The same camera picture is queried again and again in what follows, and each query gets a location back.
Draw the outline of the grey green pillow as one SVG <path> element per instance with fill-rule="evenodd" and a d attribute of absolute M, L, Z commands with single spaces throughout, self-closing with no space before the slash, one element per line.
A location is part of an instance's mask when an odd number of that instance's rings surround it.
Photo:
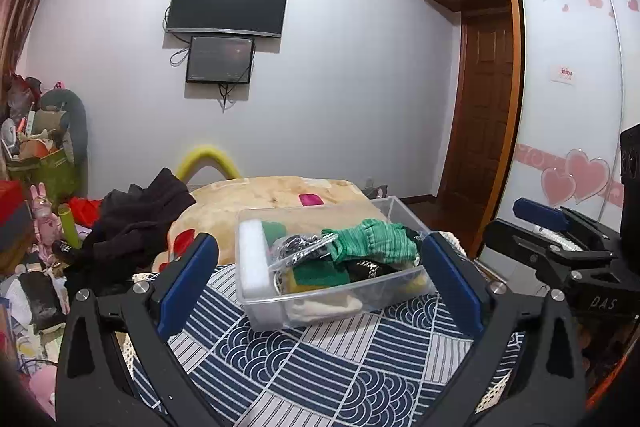
<path fill-rule="evenodd" d="M 68 143 L 73 152 L 73 163 L 82 166 L 87 159 L 88 129 L 85 105 L 79 96 L 68 89 L 52 89 L 41 98 L 43 107 L 54 107 L 66 115 Z"/>

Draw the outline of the white foam sponge block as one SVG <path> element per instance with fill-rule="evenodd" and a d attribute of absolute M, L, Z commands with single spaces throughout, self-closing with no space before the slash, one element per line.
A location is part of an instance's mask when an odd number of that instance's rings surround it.
<path fill-rule="evenodd" d="M 242 295 L 250 299 L 271 296 L 273 286 L 268 263 L 269 247 L 262 221 L 242 221 L 236 239 L 236 274 L 239 275 Z"/>

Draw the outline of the yellow foam arch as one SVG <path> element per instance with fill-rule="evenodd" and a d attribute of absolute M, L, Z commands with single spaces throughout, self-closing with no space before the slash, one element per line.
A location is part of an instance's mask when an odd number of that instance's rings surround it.
<path fill-rule="evenodd" d="M 203 166 L 215 167 L 226 180 L 241 179 L 242 174 L 231 158 L 222 150 L 211 145 L 199 145 L 190 150 L 179 162 L 175 176 L 188 182 Z"/>

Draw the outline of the blue white patterned tablecloth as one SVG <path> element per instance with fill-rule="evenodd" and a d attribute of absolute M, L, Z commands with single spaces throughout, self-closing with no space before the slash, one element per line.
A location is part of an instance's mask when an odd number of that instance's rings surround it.
<path fill-rule="evenodd" d="M 258 333 L 223 265 L 168 346 L 226 426 L 413 426 L 472 341 L 436 294 Z"/>

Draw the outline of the green knitted cloth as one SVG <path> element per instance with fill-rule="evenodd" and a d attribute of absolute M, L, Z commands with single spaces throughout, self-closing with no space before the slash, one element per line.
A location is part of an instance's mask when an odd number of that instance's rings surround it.
<path fill-rule="evenodd" d="M 329 246 L 335 263 L 346 260 L 369 258 L 378 262 L 396 265 L 418 257 L 414 245 L 400 223 L 388 223 L 378 219 L 364 219 L 351 228 L 323 229 L 322 234 L 335 232 L 337 240 Z"/>

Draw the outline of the black clothes pile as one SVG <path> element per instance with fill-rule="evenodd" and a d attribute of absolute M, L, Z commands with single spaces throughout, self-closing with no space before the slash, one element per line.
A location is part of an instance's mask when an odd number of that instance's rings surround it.
<path fill-rule="evenodd" d="M 126 192 L 108 193 L 99 219 L 67 261 L 68 295 L 81 289 L 97 296 L 126 291 L 134 273 L 148 269 L 166 251 L 171 225 L 194 204 L 186 184 L 167 168 L 148 187 L 132 184 Z"/>

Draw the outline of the beige floral blanket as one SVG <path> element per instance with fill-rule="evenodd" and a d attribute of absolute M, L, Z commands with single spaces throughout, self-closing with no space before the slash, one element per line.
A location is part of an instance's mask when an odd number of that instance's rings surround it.
<path fill-rule="evenodd" d="M 352 182 L 316 180 L 300 176 L 258 176 L 219 181 L 191 192 L 195 204 L 181 213 L 167 235 L 168 248 L 156 256 L 152 270 L 169 260 L 177 236 L 186 230 L 213 235 L 218 243 L 220 265 L 235 260 L 235 230 L 238 214 L 244 210 L 292 208 L 303 205 L 304 196 L 317 196 L 334 210 L 334 223 L 351 227 L 367 218 L 381 219 L 383 213 Z"/>

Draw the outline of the large black wall television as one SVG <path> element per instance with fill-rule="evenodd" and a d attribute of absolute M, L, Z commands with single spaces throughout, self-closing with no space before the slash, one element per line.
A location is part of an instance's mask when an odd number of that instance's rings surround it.
<path fill-rule="evenodd" d="M 279 38 L 286 0 L 170 0 L 166 30 Z"/>

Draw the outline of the small black wall monitor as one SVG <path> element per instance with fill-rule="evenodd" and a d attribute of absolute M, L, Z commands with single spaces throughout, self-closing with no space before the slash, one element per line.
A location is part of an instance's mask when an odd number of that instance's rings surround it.
<path fill-rule="evenodd" d="M 254 49 L 254 40 L 249 38 L 193 36 L 186 82 L 249 84 Z"/>

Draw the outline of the clear plastic storage box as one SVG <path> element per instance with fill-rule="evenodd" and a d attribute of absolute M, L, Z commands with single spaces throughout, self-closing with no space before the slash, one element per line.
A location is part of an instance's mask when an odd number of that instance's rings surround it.
<path fill-rule="evenodd" d="M 244 210 L 236 297 L 258 332 L 336 321 L 434 293 L 428 228 L 399 199 Z"/>

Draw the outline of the white towel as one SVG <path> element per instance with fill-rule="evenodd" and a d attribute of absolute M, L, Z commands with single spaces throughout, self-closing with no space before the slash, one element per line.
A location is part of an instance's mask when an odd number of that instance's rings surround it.
<path fill-rule="evenodd" d="M 330 296 L 324 300 L 296 299 L 285 305 L 291 324 L 308 325 L 351 317 L 362 310 L 362 301 L 352 295 Z"/>

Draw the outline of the green cardboard box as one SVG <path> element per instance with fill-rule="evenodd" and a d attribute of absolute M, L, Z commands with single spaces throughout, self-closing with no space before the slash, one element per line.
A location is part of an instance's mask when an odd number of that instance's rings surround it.
<path fill-rule="evenodd" d="M 67 202 L 80 187 L 80 171 L 68 161 L 64 150 L 57 150 L 43 158 L 10 160 L 6 168 L 10 179 L 21 185 L 27 200 L 30 199 L 30 187 L 43 183 L 47 198 L 54 207 Z"/>

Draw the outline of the green yellow scrub sponge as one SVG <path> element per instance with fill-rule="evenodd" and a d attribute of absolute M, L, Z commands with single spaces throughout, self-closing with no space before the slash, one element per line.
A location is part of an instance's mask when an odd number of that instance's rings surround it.
<path fill-rule="evenodd" d="M 308 260 L 295 265 L 283 277 L 283 291 L 287 294 L 316 291 L 350 283 L 348 271 L 331 258 Z"/>

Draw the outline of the bagged steel wool scrubber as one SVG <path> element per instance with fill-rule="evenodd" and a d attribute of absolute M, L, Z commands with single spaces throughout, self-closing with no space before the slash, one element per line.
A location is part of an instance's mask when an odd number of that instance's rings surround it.
<path fill-rule="evenodd" d="M 329 256 L 329 246 L 337 240 L 337 237 L 335 232 L 280 237 L 270 247 L 269 271 L 282 272 L 293 269 L 305 261 Z"/>

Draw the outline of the pink plush rabbit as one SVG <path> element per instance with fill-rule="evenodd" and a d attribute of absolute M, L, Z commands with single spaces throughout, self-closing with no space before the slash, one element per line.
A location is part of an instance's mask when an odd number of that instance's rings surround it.
<path fill-rule="evenodd" d="M 54 213 L 48 199 L 46 186 L 40 182 L 29 187 L 30 208 L 34 218 L 35 236 L 38 242 L 38 255 L 46 265 L 54 262 L 53 243 L 62 237 L 60 218 Z"/>

